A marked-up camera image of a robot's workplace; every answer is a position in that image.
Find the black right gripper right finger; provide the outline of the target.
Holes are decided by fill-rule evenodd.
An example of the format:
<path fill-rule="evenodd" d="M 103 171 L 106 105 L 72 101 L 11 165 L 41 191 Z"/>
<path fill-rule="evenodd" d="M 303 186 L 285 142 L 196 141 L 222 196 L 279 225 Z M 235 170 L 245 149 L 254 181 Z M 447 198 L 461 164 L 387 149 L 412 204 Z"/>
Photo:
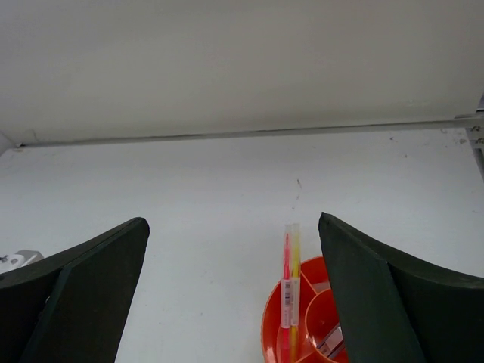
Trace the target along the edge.
<path fill-rule="evenodd" d="M 321 251 L 351 362 L 481 362 L 483 279 L 322 213 Z"/>

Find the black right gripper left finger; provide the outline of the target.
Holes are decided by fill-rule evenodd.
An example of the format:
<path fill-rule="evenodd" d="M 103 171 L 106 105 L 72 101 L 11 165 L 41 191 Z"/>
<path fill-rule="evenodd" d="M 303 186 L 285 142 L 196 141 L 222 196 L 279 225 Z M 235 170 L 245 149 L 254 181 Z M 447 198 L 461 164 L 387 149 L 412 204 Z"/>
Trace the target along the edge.
<path fill-rule="evenodd" d="M 149 235 L 133 218 L 1 274 L 1 360 L 114 362 Z"/>

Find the small pink white stapler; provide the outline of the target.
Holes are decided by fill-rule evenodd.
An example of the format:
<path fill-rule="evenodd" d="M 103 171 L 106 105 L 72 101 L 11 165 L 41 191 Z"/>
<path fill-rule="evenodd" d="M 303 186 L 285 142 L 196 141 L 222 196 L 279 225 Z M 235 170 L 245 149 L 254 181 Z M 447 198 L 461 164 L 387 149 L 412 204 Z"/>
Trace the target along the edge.
<path fill-rule="evenodd" d="M 317 345 L 317 350 L 329 359 L 336 358 L 344 348 L 343 332 L 339 324 Z"/>

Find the thin yellow highlighter pen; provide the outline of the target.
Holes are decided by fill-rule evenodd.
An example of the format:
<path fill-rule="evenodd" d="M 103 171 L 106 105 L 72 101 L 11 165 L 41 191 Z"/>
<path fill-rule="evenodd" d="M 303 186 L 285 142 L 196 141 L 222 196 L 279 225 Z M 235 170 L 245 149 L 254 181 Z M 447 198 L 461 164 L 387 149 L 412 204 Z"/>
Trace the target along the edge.
<path fill-rule="evenodd" d="M 291 320 L 290 320 L 290 361 L 295 362 L 299 346 L 299 305 L 300 305 L 300 225 L 291 226 Z"/>

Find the thin pink highlighter pen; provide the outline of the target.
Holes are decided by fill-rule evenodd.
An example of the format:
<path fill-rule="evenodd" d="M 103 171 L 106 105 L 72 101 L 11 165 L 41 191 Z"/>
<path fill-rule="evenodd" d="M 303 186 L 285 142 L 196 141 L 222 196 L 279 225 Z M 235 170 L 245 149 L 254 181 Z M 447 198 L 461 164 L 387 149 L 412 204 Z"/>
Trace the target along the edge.
<path fill-rule="evenodd" d="M 292 225 L 284 229 L 283 273 L 281 278 L 281 362 L 290 361 Z"/>

